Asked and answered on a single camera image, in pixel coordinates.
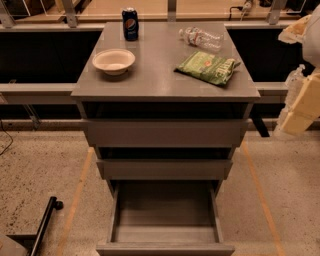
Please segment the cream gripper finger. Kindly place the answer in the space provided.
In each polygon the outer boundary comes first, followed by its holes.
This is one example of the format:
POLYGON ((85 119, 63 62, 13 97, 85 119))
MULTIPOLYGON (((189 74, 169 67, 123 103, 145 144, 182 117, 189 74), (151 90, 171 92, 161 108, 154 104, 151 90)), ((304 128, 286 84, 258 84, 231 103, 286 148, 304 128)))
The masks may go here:
POLYGON ((278 40, 288 44, 301 43, 310 18, 310 15, 304 16, 283 29, 278 35, 278 40))
POLYGON ((288 111, 281 129, 291 135, 306 131, 320 117, 320 73, 304 79, 302 88, 288 111))

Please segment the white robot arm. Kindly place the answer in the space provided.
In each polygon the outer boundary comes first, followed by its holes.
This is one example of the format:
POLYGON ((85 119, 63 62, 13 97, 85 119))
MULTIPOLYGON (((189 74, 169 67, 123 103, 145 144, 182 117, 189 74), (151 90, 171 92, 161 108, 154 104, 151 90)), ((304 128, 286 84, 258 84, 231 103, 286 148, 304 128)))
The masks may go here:
POLYGON ((278 128, 290 135, 299 135, 320 117, 320 6, 285 28, 278 40, 302 44, 303 59, 312 64, 314 71, 305 77, 300 64, 287 77, 285 107, 278 119, 278 128))

